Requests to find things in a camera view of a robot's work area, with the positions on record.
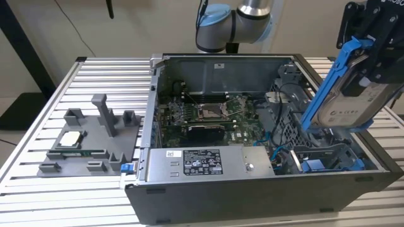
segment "motherboard chip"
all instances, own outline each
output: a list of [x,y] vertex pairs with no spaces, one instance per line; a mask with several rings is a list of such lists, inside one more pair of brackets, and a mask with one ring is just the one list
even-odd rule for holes
[[221,104],[203,104],[200,105],[199,117],[200,118],[220,118],[221,117]]
[[211,143],[223,140],[225,128],[221,125],[197,125],[188,127],[188,141]]

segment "power supply label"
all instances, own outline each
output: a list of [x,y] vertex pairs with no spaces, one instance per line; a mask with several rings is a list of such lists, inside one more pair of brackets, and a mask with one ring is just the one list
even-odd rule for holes
[[187,176],[223,174],[220,150],[184,150],[184,174]]

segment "white component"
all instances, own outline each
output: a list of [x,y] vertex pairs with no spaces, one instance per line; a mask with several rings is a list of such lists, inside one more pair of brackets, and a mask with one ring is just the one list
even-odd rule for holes
[[181,150],[168,150],[165,157],[181,157],[183,151]]
[[367,77],[363,77],[359,81],[359,85],[367,87],[371,84],[371,81]]
[[69,131],[67,132],[60,140],[60,145],[65,147],[71,147],[77,143],[80,137],[80,132],[79,131]]

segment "sticker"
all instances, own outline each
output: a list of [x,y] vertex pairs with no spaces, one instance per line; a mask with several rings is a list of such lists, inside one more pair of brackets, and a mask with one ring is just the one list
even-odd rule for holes
[[165,157],[181,157],[183,151],[181,150],[168,150]]
[[184,174],[187,176],[223,174],[220,150],[184,150]]
[[224,63],[215,64],[215,69],[224,69],[224,68],[225,68],[225,64]]

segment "barcode sticker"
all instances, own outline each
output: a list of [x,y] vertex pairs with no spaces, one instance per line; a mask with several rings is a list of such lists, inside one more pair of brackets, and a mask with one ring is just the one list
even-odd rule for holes
[[181,150],[168,150],[165,157],[181,157],[183,151]]

